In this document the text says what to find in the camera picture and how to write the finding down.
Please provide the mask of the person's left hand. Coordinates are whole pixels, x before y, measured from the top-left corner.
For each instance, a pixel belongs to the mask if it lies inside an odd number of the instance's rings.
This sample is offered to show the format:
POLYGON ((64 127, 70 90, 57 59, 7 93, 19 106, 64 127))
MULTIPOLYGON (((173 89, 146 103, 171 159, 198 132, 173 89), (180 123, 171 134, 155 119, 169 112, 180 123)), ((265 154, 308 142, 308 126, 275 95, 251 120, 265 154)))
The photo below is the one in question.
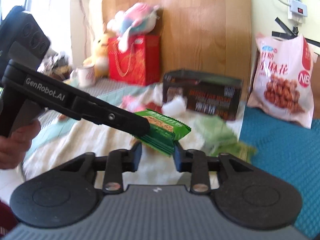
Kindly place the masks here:
POLYGON ((41 130, 39 120, 34 120, 28 126, 24 126, 11 134, 9 138, 1 136, 0 167, 1 170, 16 168, 24 159, 30 149, 32 140, 41 130))

